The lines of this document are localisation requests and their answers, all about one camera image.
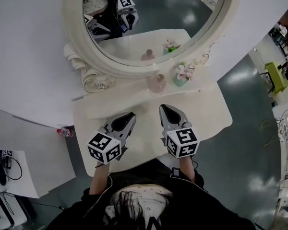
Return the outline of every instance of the flower vase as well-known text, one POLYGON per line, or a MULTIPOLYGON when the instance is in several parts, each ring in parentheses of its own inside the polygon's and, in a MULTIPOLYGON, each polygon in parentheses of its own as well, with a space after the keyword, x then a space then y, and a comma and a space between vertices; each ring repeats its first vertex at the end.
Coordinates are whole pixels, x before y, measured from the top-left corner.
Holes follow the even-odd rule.
POLYGON ((178 74, 176 74, 173 78, 173 82, 176 86, 180 87, 188 82, 188 80, 177 79, 178 74))

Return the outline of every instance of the concrete floor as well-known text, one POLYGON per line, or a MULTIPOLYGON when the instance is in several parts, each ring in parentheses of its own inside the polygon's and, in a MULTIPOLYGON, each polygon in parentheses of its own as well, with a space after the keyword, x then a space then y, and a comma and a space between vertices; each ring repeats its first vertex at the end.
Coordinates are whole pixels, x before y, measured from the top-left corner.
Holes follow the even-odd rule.
POLYGON ((212 13, 200 0, 133 1, 139 14, 139 22, 124 36, 159 29, 185 29, 193 37, 212 13))
MULTIPOLYGON (((264 84, 249 56, 218 81, 233 124, 201 142, 194 159, 205 188, 224 206, 268 229, 274 218, 281 158, 277 127, 264 84), (272 126, 260 129, 264 120, 272 126), (273 142, 263 146, 273 136, 273 142)), ((32 202, 70 207, 91 178, 86 174, 76 137, 66 139, 76 178, 32 202)), ((60 210, 33 204, 37 222, 49 224, 60 210)))

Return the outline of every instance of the white desk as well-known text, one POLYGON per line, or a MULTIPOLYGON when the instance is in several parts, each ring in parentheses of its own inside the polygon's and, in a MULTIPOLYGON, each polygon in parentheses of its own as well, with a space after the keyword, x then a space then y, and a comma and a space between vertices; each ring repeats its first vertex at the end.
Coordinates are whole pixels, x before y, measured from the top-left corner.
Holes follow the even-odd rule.
MULTIPOLYGON (((170 104, 181 109, 197 129, 201 140, 215 136, 232 123, 217 83, 211 84, 201 92, 163 96, 122 110, 122 112, 134 112, 137 115, 137 122, 131 136, 127 139, 126 146, 129 149, 120 161, 111 162, 110 172, 124 171, 167 153, 160 140, 163 130, 159 117, 161 104, 170 104)), ((74 103, 73 120, 86 172, 93 176, 97 160, 89 154, 86 141, 94 130, 98 130, 105 123, 106 119, 88 119, 85 101, 81 99, 74 103)))
POLYGON ((142 55, 145 54, 148 49, 153 51, 156 58, 163 56, 163 44, 166 44, 170 38, 181 45, 191 39, 184 29, 160 29, 104 40, 99 43, 99 46, 117 58, 141 60, 142 55))

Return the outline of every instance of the dark hair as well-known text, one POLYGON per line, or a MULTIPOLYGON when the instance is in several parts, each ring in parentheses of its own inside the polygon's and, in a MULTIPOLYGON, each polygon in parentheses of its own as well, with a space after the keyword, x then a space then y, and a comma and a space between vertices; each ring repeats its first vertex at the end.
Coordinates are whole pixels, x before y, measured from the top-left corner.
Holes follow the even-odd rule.
MULTIPOLYGON (((104 228, 103 229, 124 229, 124 230, 141 230, 145 229, 145 219, 143 216, 143 209, 139 202, 136 204, 132 202, 132 195, 134 192, 120 192, 117 202, 113 202, 115 217, 110 216, 105 212, 104 214, 104 228)), ((166 205, 157 220, 162 222, 161 229, 168 229, 168 217, 170 212, 169 195, 162 195, 166 200, 166 205)))

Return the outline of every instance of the table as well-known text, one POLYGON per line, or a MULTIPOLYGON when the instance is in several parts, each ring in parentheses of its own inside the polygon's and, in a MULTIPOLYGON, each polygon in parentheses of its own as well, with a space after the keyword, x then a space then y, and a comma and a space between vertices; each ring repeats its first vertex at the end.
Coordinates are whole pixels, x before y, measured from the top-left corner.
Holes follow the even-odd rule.
POLYGON ((273 88, 271 89, 271 91, 274 91, 275 94, 277 94, 280 91, 283 92, 284 89, 287 88, 288 86, 288 81, 283 76, 282 70, 277 68, 278 66, 279 65, 277 65, 274 62, 267 63, 264 66, 264 68, 268 71, 268 74, 270 76, 270 79, 273 85, 273 88))
MULTIPOLYGON (((217 83, 211 84, 200 92, 178 93, 148 100, 124 110, 136 113, 137 122, 131 136, 127 139, 126 146, 129 149, 120 161, 111 162, 111 173, 131 169, 167 154, 168 151, 160 140, 163 130, 159 117, 161 104, 170 104, 183 110, 198 131, 201 140, 215 136, 232 124, 230 112, 217 83)), ((86 108, 84 99, 76 101, 73 106, 73 120, 86 172, 89 176, 93 176, 97 161, 90 156, 86 141, 94 130, 98 130, 105 123, 106 119, 88 119, 86 108)))
POLYGON ((166 44, 168 39, 183 45, 191 38, 184 29, 160 29, 104 40, 99 46, 117 58, 138 61, 148 49, 153 51, 155 57, 163 56, 163 44, 166 44))

